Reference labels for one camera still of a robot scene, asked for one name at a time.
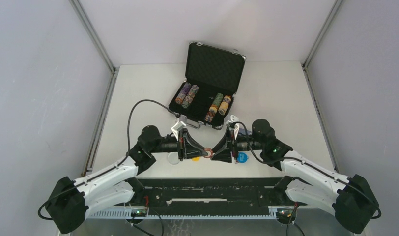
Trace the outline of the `red round poker chip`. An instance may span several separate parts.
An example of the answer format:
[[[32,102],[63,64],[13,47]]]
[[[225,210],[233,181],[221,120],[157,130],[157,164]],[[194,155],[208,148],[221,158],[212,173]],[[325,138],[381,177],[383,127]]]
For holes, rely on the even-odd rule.
[[[204,158],[211,158],[213,156],[213,151],[211,148],[206,147],[204,151],[205,151],[205,155],[203,156]]]

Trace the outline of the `yellow blue chip stack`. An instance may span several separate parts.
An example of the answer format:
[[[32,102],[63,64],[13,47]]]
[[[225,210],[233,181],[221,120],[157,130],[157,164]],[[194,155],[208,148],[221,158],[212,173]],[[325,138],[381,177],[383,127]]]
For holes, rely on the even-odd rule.
[[[231,101],[232,101],[232,98],[229,95],[227,95],[227,96],[225,96],[223,98],[223,100],[222,100],[222,102],[221,102],[221,104],[220,104],[220,106],[218,108],[219,114],[221,114],[222,116],[226,114],[226,112],[227,112],[227,110],[228,110],[228,108],[230,106]]]

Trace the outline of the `green yellow chip stack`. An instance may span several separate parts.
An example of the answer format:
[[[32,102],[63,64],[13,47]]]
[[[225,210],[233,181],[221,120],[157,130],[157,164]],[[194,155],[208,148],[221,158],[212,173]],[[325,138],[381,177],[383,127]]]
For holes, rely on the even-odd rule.
[[[215,114],[218,111],[218,108],[223,100],[223,97],[224,96],[221,93],[216,94],[211,106],[209,107],[209,112]]]

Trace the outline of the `black poker set case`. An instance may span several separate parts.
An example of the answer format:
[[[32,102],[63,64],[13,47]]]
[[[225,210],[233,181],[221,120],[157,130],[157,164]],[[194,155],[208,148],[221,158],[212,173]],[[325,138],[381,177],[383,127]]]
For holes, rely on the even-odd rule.
[[[171,99],[168,108],[193,122],[216,130],[222,129],[224,119],[234,103],[234,96],[238,91],[245,63],[246,57],[238,52],[200,42],[190,42],[184,81]],[[199,90],[190,105],[183,108],[175,100],[186,83],[199,86]],[[227,111],[224,115],[217,112],[212,121],[206,121],[205,117],[209,108],[219,93],[231,97]]]

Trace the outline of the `playing card deck box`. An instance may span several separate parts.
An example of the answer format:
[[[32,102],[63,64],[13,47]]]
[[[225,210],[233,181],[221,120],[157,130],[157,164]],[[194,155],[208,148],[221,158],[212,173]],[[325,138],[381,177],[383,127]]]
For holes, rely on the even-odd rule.
[[[245,130],[243,128],[239,128],[238,136],[251,136],[252,132]]]

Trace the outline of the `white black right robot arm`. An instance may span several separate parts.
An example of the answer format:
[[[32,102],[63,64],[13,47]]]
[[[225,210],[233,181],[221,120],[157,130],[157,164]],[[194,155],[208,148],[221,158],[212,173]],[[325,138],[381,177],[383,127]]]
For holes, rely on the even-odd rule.
[[[232,163],[240,152],[260,152],[256,160],[274,167],[285,176],[277,184],[275,198],[287,205],[291,201],[321,209],[335,217],[347,230],[360,234],[372,219],[381,217],[379,203],[366,179],[360,175],[348,177],[330,171],[300,155],[281,142],[265,119],[257,119],[251,132],[240,129],[244,124],[229,122],[217,145],[210,149],[201,146],[186,128],[178,132],[179,159],[205,157]]]

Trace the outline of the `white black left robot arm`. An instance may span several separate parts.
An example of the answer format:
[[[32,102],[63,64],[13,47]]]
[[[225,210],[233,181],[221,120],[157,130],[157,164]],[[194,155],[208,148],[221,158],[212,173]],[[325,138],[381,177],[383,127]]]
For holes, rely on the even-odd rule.
[[[149,125],[125,157],[85,177],[61,178],[42,207],[59,231],[67,234],[98,211],[125,202],[139,205],[145,192],[135,177],[155,163],[154,153],[162,152],[176,152],[180,160],[208,155],[186,128],[162,137],[156,126]]]

